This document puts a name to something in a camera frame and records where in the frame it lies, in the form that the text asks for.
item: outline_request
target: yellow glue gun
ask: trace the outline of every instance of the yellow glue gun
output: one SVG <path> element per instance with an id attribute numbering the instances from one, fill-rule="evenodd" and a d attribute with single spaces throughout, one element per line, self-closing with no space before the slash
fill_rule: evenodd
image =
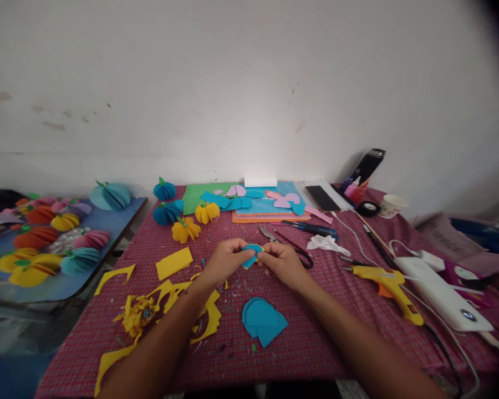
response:
<path id="1" fill-rule="evenodd" d="M 423 317 L 417 311 L 416 307 L 412 305 L 410 299 L 399 287 L 399 284 L 405 283 L 403 275 L 394 270 L 387 272 L 384 269 L 371 267 L 371 266 L 353 266 L 350 268 L 342 268 L 353 272 L 360 278 L 370 279 L 379 284 L 379 295 L 386 298 L 394 298 L 398 303 L 399 309 L 403 312 L 403 318 L 411 324 L 422 326 Z"/>

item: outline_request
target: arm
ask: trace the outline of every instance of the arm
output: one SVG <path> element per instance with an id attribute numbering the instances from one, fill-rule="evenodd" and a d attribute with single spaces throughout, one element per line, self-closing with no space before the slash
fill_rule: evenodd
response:
<path id="1" fill-rule="evenodd" d="M 239 252 L 246 245 L 239 238 L 218 244 L 207 267 L 124 359 L 102 387 L 98 398 L 163 396 L 205 302 L 238 266 L 255 255 L 253 250 Z"/>
<path id="2" fill-rule="evenodd" d="M 301 265 L 292 247 L 264 245 L 259 264 L 273 271 L 307 302 L 371 398 L 445 398 L 431 379 L 399 349 L 351 314 L 323 290 Z"/>

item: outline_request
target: blue table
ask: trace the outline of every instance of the blue table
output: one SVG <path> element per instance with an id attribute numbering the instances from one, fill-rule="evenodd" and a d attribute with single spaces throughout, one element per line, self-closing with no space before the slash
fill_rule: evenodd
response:
<path id="1" fill-rule="evenodd" d="M 88 200 L 81 200 L 93 206 Z M 138 211 L 146 203 L 146 198 L 132 198 L 131 204 L 121 212 L 103 211 L 93 206 L 93 211 L 87 215 L 80 224 L 80 227 L 90 227 L 92 230 L 106 230 L 111 234 L 111 241 L 101 250 L 101 260 L 98 266 L 87 273 L 76 276 L 68 276 L 58 273 L 56 276 L 47 278 L 42 284 L 36 287 L 19 287 L 7 284 L 1 290 L 0 300 L 5 303 L 35 303 L 43 301 L 61 301 L 70 298 L 89 284 L 91 278 L 103 265 L 106 258 L 112 253 L 124 231 L 133 221 Z M 17 233 L 8 232 L 0 236 L 0 254 L 14 250 L 13 239 Z M 10 274 L 0 271 L 0 280 L 9 278 Z"/>

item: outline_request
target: yellow paper pumpkin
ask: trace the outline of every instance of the yellow paper pumpkin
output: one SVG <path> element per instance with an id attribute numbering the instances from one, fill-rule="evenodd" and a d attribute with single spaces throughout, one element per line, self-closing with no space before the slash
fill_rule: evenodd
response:
<path id="1" fill-rule="evenodd" d="M 189 237 L 194 241 L 194 239 L 200 235 L 201 227 L 194 224 L 194 219 L 181 219 L 178 217 L 177 220 L 179 220 L 179 222 L 174 223 L 172 226 L 172 238 L 175 241 L 185 244 Z"/>
<path id="2" fill-rule="evenodd" d="M 208 203 L 207 205 L 198 205 L 196 208 L 196 219 L 198 222 L 208 224 L 215 217 L 220 216 L 220 208 L 215 203 Z"/>
<path id="3" fill-rule="evenodd" d="M 68 231 L 79 226 L 79 217 L 73 213 L 57 214 L 50 223 L 58 231 Z"/>
<path id="4" fill-rule="evenodd" d="M 9 282 L 21 287 L 39 285 L 50 275 L 56 275 L 61 264 L 61 256 L 57 254 L 40 254 L 30 260 L 21 259 L 17 268 L 9 277 Z"/>
<path id="5" fill-rule="evenodd" d="M 5 253 L 0 257 L 0 271 L 4 273 L 13 273 L 18 268 L 15 262 L 21 259 L 31 259 L 38 255 L 39 251 L 33 248 L 21 248 L 16 251 Z"/>

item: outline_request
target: black tape roll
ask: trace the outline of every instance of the black tape roll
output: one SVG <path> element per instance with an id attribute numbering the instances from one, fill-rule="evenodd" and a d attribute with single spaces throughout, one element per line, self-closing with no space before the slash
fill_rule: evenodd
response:
<path id="1" fill-rule="evenodd" d="M 357 213 L 364 217 L 374 217 L 379 213 L 381 207 L 377 205 L 375 202 L 363 201 L 359 204 L 357 208 L 355 208 Z"/>

